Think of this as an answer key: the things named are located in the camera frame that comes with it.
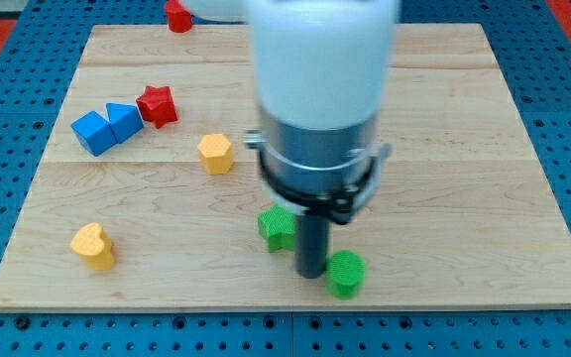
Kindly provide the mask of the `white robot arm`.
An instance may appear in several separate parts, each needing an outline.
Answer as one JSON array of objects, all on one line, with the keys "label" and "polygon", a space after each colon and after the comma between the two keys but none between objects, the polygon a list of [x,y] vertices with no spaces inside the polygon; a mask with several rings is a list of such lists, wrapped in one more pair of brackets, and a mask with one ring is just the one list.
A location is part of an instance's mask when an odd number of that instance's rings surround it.
[{"label": "white robot arm", "polygon": [[294,261],[325,270],[332,224],[373,197],[389,145],[376,142],[400,3],[186,0],[190,14],[248,27],[259,126],[246,133],[265,189],[292,213]]}]

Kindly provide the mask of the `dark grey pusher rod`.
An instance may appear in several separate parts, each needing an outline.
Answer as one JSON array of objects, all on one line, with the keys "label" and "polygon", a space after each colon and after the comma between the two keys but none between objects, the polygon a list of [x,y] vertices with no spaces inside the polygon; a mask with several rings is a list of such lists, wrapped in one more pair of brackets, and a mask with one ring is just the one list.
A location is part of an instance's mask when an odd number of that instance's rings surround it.
[{"label": "dark grey pusher rod", "polygon": [[307,279],[316,279],[324,271],[330,236],[329,220],[317,215],[295,218],[294,259],[296,271]]}]

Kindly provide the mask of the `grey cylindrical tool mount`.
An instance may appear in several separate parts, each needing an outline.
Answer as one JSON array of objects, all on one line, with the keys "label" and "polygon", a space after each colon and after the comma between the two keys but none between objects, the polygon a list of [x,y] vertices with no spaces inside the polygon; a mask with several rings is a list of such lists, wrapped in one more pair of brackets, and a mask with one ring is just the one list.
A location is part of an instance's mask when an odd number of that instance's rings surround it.
[{"label": "grey cylindrical tool mount", "polygon": [[245,134],[257,151],[263,185],[299,216],[348,224],[371,200],[392,147],[376,145],[377,117],[338,129],[311,129],[259,108],[259,127]]}]

